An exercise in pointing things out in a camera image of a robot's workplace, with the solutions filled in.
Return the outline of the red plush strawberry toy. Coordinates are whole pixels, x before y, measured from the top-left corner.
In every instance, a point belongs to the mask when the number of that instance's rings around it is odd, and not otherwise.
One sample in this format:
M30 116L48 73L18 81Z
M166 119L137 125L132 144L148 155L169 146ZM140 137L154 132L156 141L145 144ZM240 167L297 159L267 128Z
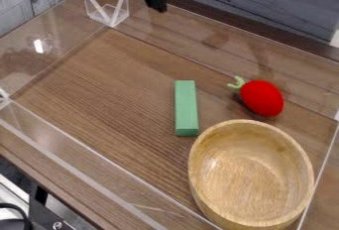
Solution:
M279 115L284 100L277 87L265 80L245 81L240 76L235 76L235 81L228 83L227 87L237 92L248 109L264 117Z

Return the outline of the green rectangular block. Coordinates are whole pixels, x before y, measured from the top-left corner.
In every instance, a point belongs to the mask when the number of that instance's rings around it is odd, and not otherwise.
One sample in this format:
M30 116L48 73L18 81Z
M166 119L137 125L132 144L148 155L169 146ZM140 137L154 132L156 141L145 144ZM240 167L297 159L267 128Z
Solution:
M196 83L174 81L174 135L189 137L198 134Z

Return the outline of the wooden bowl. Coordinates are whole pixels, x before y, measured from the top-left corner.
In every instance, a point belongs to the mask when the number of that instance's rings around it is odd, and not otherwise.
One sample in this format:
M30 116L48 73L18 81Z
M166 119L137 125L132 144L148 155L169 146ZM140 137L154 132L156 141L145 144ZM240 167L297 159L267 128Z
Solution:
M194 202L224 230L283 230L313 192L313 167L295 139L276 127L237 119L208 128L189 152Z

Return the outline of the clear acrylic corner bracket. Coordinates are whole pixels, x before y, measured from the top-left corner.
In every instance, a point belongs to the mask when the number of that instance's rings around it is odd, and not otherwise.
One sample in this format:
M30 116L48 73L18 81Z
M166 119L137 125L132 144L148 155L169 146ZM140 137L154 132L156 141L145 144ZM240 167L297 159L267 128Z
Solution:
M110 4L100 6L96 0L84 0L84 8L88 17L110 28L129 16L128 0L117 0L114 6Z

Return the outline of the clear acrylic tray wall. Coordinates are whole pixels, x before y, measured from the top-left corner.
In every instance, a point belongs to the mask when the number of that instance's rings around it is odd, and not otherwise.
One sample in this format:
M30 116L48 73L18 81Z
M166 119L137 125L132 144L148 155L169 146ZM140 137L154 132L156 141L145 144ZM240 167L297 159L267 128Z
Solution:
M105 230L220 230L188 187L190 139L173 134L173 93L140 98L0 88L0 147Z

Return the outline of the black table clamp mount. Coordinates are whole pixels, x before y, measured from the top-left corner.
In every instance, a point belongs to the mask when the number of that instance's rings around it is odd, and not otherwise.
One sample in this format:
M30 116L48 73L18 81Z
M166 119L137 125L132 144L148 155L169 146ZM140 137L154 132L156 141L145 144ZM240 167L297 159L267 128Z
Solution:
M33 230L76 230L46 207L48 192L36 185L29 194L29 220Z

